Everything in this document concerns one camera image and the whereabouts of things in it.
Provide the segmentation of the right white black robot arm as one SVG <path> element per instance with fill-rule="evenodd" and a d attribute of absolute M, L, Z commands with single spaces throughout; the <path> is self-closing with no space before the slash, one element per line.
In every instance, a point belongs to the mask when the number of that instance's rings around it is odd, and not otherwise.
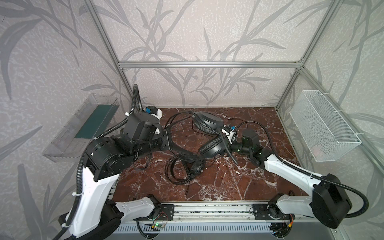
<path fill-rule="evenodd" d="M 267 128 L 261 123 L 258 126 L 265 131 L 270 149 L 261 146 L 259 135 L 253 129 L 243 130 L 240 142 L 237 141 L 237 127 L 225 127 L 222 132 L 230 142 L 230 152 L 247 156 L 256 167 L 282 177 L 307 194 L 305 197 L 276 195 L 270 201 L 275 212 L 315 218 L 324 226 L 336 229 L 344 219 L 359 217 L 369 209 L 368 198 L 342 184 L 336 176 L 320 175 L 282 159 Z"/>

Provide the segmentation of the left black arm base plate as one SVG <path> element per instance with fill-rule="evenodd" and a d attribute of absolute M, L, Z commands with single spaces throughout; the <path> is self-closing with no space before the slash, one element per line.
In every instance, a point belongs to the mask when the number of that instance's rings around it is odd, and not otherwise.
<path fill-rule="evenodd" d="M 160 212 L 157 216 L 157 221 L 172 221 L 175 214 L 175 205 L 161 204 Z"/>

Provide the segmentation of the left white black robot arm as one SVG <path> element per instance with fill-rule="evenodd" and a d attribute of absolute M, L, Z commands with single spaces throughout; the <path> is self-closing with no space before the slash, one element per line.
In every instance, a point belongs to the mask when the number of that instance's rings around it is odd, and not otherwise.
<path fill-rule="evenodd" d="M 117 125 L 90 141 L 77 168 L 74 204 L 60 216 L 60 239 L 66 232 L 72 240 L 103 240 L 122 221 L 156 218 L 161 203 L 149 195 L 131 202 L 108 199 L 123 170 L 140 158 L 170 149 L 170 133 L 160 125 L 161 111 L 144 109 L 137 85 L 134 85 L 131 109 Z"/>

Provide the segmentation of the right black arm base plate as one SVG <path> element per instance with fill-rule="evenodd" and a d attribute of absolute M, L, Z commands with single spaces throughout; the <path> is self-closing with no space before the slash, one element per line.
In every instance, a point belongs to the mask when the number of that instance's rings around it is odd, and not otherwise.
<path fill-rule="evenodd" d="M 272 220 L 268 204 L 253 204 L 249 210 L 255 220 Z"/>

